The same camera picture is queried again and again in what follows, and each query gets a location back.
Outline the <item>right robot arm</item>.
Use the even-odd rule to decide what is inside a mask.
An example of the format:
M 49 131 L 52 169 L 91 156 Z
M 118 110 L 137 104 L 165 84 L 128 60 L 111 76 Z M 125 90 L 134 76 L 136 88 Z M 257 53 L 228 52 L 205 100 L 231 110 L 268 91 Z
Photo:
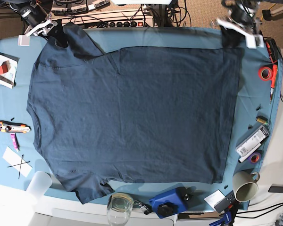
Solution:
M 31 36 L 53 37 L 56 45 L 66 48 L 68 40 L 64 33 L 61 20 L 53 20 L 35 0 L 8 0 L 10 8 L 27 22 L 28 27 L 23 35 L 18 37 L 19 46 L 29 46 Z

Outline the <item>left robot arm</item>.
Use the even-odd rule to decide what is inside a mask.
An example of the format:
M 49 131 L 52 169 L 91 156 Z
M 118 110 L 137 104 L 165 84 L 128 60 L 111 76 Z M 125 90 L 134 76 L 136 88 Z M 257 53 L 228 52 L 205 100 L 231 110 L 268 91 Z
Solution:
M 222 46 L 235 48 L 244 40 L 246 47 L 250 49 L 264 47 L 264 38 L 259 30 L 261 20 L 256 16 L 258 0 L 235 0 L 230 4 L 223 0 L 221 4 L 228 9 L 227 16 L 216 19 L 216 24 L 221 29 Z

